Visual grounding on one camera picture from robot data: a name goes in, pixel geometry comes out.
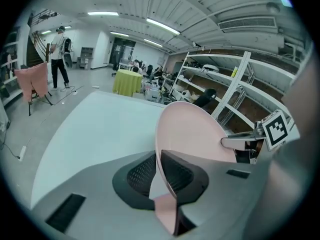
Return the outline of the white round device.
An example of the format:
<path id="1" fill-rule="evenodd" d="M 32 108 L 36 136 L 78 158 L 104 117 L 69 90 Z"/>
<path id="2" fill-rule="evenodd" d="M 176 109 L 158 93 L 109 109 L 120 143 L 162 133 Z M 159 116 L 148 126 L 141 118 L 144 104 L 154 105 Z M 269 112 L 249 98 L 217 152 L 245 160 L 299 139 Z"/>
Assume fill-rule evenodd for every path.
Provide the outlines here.
<path id="1" fill-rule="evenodd" d="M 213 71 L 213 72 L 216 72 L 218 73 L 220 71 L 220 69 L 215 66 L 215 65 L 212 65 L 212 64 L 204 64 L 201 68 L 202 71 Z"/>

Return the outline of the white folding table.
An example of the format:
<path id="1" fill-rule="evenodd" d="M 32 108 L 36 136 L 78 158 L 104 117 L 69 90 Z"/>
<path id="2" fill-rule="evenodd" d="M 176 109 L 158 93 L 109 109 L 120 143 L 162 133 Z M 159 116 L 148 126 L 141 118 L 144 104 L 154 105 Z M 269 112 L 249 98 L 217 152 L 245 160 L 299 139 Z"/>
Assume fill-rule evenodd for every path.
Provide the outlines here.
<path id="1" fill-rule="evenodd" d="M 154 150 L 165 105 L 95 91 L 66 117 L 50 140 L 33 182 L 30 206 L 81 170 Z"/>

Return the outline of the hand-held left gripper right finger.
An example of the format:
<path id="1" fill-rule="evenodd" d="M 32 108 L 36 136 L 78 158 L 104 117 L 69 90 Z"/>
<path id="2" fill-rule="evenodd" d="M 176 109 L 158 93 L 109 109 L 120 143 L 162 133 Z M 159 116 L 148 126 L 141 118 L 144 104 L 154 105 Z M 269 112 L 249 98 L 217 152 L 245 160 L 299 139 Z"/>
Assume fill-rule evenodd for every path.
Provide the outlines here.
<path id="1" fill-rule="evenodd" d="M 161 152 L 161 223 L 176 237 L 243 237 L 267 178 L 257 164 L 206 159 L 173 150 Z"/>

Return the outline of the person's right forearm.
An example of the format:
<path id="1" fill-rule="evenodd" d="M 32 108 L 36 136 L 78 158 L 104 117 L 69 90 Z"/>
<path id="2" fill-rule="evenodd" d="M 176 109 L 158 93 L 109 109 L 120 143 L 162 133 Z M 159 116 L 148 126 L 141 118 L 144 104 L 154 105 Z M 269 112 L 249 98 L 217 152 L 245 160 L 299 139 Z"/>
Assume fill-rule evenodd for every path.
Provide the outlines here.
<path id="1" fill-rule="evenodd" d="M 313 53 L 298 70 L 282 101 L 294 126 L 288 140 L 293 141 L 317 132 L 320 128 L 320 57 Z"/>

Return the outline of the black office chair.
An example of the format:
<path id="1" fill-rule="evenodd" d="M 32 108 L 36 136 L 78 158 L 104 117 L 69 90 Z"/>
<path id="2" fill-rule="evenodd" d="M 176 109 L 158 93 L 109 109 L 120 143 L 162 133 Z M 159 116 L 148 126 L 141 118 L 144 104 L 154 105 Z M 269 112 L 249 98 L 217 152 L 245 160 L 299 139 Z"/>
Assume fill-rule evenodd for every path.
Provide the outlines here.
<path id="1" fill-rule="evenodd" d="M 205 89 L 204 93 L 200 95 L 194 102 L 193 104 L 200 107 L 204 108 L 206 105 L 208 105 L 212 100 L 215 99 L 217 94 L 217 91 L 214 88 L 208 88 Z"/>

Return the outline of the green-covered round table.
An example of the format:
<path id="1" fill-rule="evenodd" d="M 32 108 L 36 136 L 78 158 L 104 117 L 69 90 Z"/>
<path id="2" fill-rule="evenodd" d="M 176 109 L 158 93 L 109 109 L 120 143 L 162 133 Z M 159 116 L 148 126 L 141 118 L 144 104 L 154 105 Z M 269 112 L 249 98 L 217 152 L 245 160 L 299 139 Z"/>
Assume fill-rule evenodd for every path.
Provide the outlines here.
<path id="1" fill-rule="evenodd" d="M 119 69 L 115 74 L 112 92 L 114 94 L 132 97 L 135 93 L 140 93 L 142 84 L 142 75 L 126 70 Z"/>

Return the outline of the grey shelf cabinet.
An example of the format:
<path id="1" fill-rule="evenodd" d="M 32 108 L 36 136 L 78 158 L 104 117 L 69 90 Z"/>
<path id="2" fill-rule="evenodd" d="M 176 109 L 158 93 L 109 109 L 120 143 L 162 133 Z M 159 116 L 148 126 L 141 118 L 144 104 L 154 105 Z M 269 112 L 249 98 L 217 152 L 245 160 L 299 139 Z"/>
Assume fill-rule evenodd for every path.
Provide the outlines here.
<path id="1" fill-rule="evenodd" d="M 82 47 L 80 56 L 77 57 L 77 67 L 84 70 L 90 70 L 92 68 L 93 55 L 93 47 Z"/>

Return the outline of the salmon pink chair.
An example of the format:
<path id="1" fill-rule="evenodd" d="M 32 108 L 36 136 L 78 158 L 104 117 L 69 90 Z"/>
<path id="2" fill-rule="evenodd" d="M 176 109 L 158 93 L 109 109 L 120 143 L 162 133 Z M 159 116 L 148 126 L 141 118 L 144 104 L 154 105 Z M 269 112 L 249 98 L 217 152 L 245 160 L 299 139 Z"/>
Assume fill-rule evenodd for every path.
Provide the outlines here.
<path id="1" fill-rule="evenodd" d="M 22 90 L 23 98 L 32 101 L 34 90 L 41 98 L 48 93 L 48 63 L 43 62 L 25 69 L 15 69 L 14 74 Z"/>

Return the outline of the white metal shelf rack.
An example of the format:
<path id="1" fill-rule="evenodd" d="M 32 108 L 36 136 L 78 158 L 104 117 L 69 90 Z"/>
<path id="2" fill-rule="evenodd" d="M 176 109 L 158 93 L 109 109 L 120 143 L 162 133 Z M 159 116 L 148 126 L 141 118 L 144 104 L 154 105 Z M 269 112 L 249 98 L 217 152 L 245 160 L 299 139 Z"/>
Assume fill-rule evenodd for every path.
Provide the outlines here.
<path id="1" fill-rule="evenodd" d="M 205 64 L 218 67 L 219 72 L 202 70 Z M 295 75 L 282 62 L 258 59 L 249 51 L 241 55 L 189 52 L 177 66 L 172 97 L 192 102 L 205 89 L 215 89 L 208 112 L 228 133 L 249 131 L 256 121 L 281 110 L 289 135 L 294 120 L 281 99 Z"/>

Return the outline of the white storage box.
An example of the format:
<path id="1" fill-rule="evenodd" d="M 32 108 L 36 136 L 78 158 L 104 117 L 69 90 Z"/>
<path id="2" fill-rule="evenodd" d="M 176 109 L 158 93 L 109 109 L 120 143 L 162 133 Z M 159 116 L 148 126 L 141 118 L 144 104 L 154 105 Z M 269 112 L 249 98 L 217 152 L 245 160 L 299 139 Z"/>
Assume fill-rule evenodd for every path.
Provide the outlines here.
<path id="1" fill-rule="evenodd" d="M 145 90 L 144 97 L 147 101 L 158 103 L 161 95 L 159 89 L 148 88 Z"/>

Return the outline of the dark double door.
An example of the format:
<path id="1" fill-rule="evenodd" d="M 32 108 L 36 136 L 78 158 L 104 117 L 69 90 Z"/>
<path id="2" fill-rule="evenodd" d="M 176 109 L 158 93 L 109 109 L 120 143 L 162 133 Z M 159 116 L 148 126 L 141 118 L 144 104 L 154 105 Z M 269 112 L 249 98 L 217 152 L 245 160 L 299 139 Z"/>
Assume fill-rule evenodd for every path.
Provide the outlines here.
<path id="1" fill-rule="evenodd" d="M 132 60 L 135 45 L 135 41 L 116 37 L 111 49 L 109 63 L 116 66 L 119 63 L 129 64 Z"/>

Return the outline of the staircase with railing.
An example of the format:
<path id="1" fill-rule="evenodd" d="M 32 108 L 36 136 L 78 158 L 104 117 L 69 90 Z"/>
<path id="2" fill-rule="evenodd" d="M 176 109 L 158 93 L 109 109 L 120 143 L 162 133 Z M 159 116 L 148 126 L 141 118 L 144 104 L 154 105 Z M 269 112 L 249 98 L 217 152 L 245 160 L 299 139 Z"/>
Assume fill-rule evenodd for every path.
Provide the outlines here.
<path id="1" fill-rule="evenodd" d="M 43 63 L 47 56 L 47 45 L 40 38 L 41 33 L 35 29 L 40 23 L 47 20 L 51 11 L 41 9 L 39 12 L 32 10 L 27 24 L 30 27 L 26 50 L 26 66 L 33 67 Z"/>

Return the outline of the white storage shelf unit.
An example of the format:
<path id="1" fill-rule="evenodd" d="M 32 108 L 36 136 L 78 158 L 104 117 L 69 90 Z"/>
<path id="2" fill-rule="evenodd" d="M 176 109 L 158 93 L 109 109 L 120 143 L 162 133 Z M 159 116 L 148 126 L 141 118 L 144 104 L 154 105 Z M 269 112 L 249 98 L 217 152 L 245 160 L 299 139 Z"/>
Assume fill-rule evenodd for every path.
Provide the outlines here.
<path id="1" fill-rule="evenodd" d="M 15 71 L 21 69 L 23 60 L 24 48 L 21 27 L 14 26 L 0 50 L 0 99 L 3 106 L 9 104 L 22 93 Z"/>

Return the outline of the pink big plate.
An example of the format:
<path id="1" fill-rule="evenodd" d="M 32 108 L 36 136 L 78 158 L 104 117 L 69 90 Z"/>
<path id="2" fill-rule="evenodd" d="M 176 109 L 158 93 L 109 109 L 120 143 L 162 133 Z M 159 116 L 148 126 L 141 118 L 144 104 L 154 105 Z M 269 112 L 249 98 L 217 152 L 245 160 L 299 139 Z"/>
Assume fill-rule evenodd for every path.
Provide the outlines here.
<path id="1" fill-rule="evenodd" d="M 185 159 L 197 158 L 199 162 L 235 163 L 235 152 L 221 145 L 224 137 L 226 133 L 219 123 L 192 103 L 176 101 L 163 109 L 155 130 L 156 173 L 150 196 L 156 217 L 171 235 L 178 224 L 178 197 L 164 173 L 162 151 L 171 151 Z"/>

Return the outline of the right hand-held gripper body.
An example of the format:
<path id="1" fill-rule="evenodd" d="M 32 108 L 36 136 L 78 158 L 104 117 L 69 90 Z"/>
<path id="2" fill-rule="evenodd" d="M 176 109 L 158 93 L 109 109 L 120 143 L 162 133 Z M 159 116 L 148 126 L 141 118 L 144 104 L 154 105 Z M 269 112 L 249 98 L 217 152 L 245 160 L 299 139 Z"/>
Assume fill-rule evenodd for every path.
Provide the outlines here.
<path id="1" fill-rule="evenodd" d="M 282 110 L 275 110 L 267 117 L 254 123 L 254 129 L 239 133 L 245 139 L 244 150 L 235 150 L 238 163 L 254 164 L 262 146 L 266 143 L 269 151 L 282 144 L 288 137 L 288 123 Z"/>

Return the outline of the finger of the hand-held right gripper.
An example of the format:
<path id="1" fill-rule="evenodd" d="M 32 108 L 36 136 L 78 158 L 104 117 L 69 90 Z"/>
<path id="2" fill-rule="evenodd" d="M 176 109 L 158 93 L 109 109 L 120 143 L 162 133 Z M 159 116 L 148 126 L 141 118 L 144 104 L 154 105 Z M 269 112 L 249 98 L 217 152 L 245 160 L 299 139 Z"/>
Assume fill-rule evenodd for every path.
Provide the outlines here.
<path id="1" fill-rule="evenodd" d="M 242 132 L 221 138 L 220 144 L 228 149 L 250 150 L 253 149 L 252 145 L 260 139 L 259 136 L 254 135 L 252 132 Z"/>

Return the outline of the black cloth stand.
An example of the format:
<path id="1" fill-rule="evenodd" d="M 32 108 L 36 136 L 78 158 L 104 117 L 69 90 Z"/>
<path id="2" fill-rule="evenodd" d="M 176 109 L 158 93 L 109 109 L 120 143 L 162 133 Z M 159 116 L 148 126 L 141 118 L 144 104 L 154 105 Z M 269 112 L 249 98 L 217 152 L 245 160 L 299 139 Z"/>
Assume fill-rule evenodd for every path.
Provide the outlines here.
<path id="1" fill-rule="evenodd" d="M 34 90 L 31 90 L 31 97 L 30 97 L 30 101 L 28 101 L 28 115 L 31 116 L 31 106 L 34 102 L 34 100 L 40 100 L 46 104 L 49 104 L 50 106 L 53 106 L 53 103 L 49 100 L 49 98 L 47 97 L 47 95 L 45 94 L 43 96 L 45 98 L 46 101 L 42 101 L 42 98 L 40 97 L 40 95 Z"/>

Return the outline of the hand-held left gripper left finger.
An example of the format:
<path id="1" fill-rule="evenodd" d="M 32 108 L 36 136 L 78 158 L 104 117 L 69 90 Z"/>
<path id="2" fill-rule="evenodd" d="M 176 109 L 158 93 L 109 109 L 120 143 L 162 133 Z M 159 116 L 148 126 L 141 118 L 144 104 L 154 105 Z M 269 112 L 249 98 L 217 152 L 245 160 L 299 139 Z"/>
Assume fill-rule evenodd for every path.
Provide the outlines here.
<path id="1" fill-rule="evenodd" d="M 89 166 L 47 193 L 32 209 L 53 239 L 171 239 L 152 210 L 134 209 L 116 194 L 112 179 L 141 152 Z"/>

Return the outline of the ceiling air vent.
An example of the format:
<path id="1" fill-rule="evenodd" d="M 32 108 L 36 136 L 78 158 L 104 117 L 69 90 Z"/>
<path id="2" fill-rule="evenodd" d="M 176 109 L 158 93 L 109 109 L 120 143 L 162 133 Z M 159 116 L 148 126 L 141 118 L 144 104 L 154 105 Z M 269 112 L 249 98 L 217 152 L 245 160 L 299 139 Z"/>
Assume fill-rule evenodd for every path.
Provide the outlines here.
<path id="1" fill-rule="evenodd" d="M 276 19 L 273 16 L 250 16 L 225 20 L 218 23 L 222 31 L 244 29 L 277 29 Z"/>

